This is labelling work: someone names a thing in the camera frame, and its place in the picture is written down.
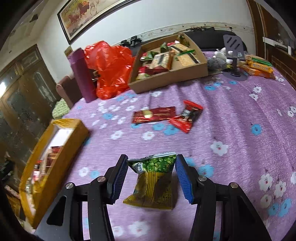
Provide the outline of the brown wooden cabinet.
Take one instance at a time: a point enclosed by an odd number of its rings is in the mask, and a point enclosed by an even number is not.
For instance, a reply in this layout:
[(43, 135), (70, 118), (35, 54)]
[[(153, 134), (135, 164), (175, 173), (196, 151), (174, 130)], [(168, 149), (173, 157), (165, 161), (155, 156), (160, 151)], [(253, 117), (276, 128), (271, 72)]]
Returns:
[(26, 163), (60, 100), (37, 45), (1, 71), (1, 145)]

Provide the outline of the purple floral tablecloth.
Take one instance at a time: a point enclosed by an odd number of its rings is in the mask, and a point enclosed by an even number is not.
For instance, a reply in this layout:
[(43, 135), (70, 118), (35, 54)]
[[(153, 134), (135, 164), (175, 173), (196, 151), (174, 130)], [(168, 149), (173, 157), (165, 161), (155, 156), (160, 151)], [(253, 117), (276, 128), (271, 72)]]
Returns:
[[(132, 123), (142, 109), (174, 106), (181, 113), (185, 99), (203, 106), (189, 133), (168, 121)], [(175, 152), (215, 183), (238, 183), (272, 240), (281, 240), (295, 221), (295, 90), (278, 71), (275, 79), (219, 74), (108, 100), (81, 99), (67, 117), (90, 130), (68, 182), (91, 182), (121, 154)]]

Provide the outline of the red black candy packet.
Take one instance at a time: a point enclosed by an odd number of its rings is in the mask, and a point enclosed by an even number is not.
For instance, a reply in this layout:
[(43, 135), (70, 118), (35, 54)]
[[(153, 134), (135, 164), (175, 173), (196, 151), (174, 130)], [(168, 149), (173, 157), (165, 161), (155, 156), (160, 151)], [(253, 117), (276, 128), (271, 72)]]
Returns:
[(189, 133), (195, 120), (200, 117), (203, 107), (190, 100), (184, 100), (184, 105), (185, 108), (182, 113), (173, 118), (169, 118), (169, 123), (184, 133)]

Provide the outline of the white plush toy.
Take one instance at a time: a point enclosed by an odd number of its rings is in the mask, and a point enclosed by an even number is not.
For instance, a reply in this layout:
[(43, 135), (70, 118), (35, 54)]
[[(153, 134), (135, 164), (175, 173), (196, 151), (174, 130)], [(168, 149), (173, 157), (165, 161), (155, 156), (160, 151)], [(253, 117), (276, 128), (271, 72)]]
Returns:
[(222, 49), (216, 49), (216, 51), (214, 52), (213, 58), (219, 58), (222, 59), (226, 62), (226, 64), (231, 65), (233, 60), (232, 59), (227, 59), (226, 58), (226, 48), (222, 48)]

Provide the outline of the green yellow snack packet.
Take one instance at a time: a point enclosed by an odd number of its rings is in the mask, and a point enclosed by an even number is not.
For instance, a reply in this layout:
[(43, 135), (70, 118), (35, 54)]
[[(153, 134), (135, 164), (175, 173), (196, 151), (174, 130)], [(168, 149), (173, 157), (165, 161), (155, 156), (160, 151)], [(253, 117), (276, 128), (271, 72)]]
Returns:
[(133, 194), (123, 203), (135, 207), (173, 209), (171, 176), (177, 154), (167, 152), (140, 159), (129, 159), (129, 167), (138, 174)]

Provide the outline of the black phone stand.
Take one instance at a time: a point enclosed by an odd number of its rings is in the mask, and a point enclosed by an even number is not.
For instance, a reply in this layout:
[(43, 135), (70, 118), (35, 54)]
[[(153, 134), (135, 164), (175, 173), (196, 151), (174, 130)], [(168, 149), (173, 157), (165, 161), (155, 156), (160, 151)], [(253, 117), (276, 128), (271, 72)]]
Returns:
[(230, 68), (223, 70), (223, 75), (234, 81), (247, 80), (247, 76), (237, 67), (238, 61), (245, 61), (241, 38), (234, 35), (224, 35), (223, 40), (226, 48), (226, 58), (232, 60)]

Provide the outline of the purple cylinder bottle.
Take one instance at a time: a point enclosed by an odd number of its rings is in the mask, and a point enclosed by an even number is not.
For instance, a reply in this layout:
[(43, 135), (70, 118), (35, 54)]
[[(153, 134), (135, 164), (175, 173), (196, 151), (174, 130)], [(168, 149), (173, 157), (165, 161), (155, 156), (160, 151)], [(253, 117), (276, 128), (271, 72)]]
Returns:
[(77, 81), (78, 87), (81, 91), (82, 97), (85, 99), (86, 103), (96, 100), (96, 88), (93, 84), (83, 49), (78, 48), (67, 58), (72, 68), (74, 77)]

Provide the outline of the dark red packet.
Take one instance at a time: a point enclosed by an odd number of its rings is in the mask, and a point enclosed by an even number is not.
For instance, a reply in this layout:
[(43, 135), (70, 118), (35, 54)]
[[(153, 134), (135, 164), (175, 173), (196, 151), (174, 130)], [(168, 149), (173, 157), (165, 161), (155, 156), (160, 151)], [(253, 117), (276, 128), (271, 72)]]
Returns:
[(152, 123), (168, 120), (174, 116), (176, 116), (176, 108), (174, 106), (139, 110), (133, 113), (132, 123)]

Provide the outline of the yellow white tray box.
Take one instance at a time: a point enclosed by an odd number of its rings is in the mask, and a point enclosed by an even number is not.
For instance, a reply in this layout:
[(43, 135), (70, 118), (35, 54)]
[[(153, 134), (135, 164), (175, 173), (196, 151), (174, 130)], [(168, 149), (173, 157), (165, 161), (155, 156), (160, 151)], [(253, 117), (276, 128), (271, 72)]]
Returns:
[(59, 193), (61, 184), (89, 130), (79, 119), (53, 120), (39, 138), (22, 173), (21, 205), (36, 229)]

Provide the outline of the orange biscuit boxes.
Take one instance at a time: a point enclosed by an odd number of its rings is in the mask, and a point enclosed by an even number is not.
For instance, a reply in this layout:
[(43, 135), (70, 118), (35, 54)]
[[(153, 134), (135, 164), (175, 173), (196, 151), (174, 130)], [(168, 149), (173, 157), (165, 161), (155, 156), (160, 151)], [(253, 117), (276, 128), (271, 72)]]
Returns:
[(241, 61), (239, 67), (250, 76), (275, 79), (273, 65), (259, 56), (245, 55), (245, 61)]

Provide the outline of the framed wall painting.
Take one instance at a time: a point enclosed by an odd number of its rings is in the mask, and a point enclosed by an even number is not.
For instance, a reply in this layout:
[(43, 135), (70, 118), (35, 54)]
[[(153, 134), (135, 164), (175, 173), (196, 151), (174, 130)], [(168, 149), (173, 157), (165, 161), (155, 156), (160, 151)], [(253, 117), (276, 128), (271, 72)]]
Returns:
[(68, 44), (72, 44), (95, 23), (135, 1), (74, 0), (67, 1), (57, 17)]

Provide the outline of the brown cardboard snack box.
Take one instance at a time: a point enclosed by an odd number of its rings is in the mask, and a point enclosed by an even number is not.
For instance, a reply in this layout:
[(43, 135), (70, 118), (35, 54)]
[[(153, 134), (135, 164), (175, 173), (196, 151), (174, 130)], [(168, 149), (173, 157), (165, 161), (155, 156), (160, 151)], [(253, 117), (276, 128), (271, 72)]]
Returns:
[(205, 55), (182, 33), (142, 45), (135, 56), (128, 86), (135, 93), (142, 93), (208, 75)]

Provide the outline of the green patterned cushion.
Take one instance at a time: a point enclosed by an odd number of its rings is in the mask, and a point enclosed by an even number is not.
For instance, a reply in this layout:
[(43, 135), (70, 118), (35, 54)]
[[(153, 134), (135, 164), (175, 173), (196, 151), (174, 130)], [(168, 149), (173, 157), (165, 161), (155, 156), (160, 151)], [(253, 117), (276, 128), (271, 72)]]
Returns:
[(52, 111), (52, 117), (55, 120), (61, 119), (64, 115), (69, 113), (70, 108), (66, 101), (62, 98), (59, 101), (57, 101), (53, 111)]

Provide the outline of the red plastic bag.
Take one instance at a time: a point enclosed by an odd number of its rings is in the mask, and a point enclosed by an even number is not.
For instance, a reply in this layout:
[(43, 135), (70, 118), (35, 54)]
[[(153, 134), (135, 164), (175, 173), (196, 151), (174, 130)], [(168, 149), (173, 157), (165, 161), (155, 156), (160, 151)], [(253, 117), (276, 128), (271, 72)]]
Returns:
[(88, 45), (84, 49), (89, 69), (99, 74), (96, 95), (102, 100), (111, 99), (130, 89), (128, 80), (134, 57), (128, 47), (110, 46), (105, 41)]

